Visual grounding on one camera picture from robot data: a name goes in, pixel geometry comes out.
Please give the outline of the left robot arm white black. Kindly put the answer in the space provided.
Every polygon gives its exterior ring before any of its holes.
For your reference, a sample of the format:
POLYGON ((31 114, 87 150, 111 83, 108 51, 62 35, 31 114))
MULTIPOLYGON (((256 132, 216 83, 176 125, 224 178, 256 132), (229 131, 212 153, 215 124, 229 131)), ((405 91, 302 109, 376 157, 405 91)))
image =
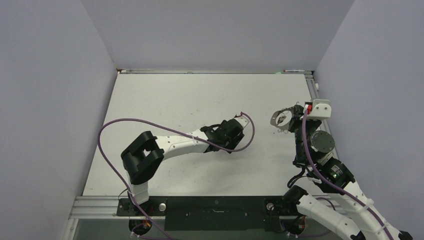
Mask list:
POLYGON ((217 152, 221 148, 234 150, 249 123, 246 117, 238 116, 217 125, 204 126, 186 136, 155 136, 151 131, 142 132, 120 155, 133 195, 129 203, 131 211, 136 215, 148 211, 148 182, 163 161, 191 153, 217 152))

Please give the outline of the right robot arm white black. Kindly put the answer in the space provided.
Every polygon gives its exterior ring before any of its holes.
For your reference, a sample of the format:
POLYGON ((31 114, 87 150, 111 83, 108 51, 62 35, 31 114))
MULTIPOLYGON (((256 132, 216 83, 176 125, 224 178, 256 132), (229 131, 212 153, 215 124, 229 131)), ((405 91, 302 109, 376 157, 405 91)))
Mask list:
POLYGON ((411 240, 412 235, 390 224, 378 212, 374 201, 361 190, 357 180, 333 150, 335 140, 320 130, 323 120, 330 117, 327 103, 296 104, 275 112, 271 123, 282 132, 294 134, 296 155, 293 165, 301 173, 288 183, 282 197, 283 209, 289 214, 310 217, 344 240, 411 240), (346 215, 332 210, 306 190, 294 184, 307 177, 331 202, 336 202, 346 215))

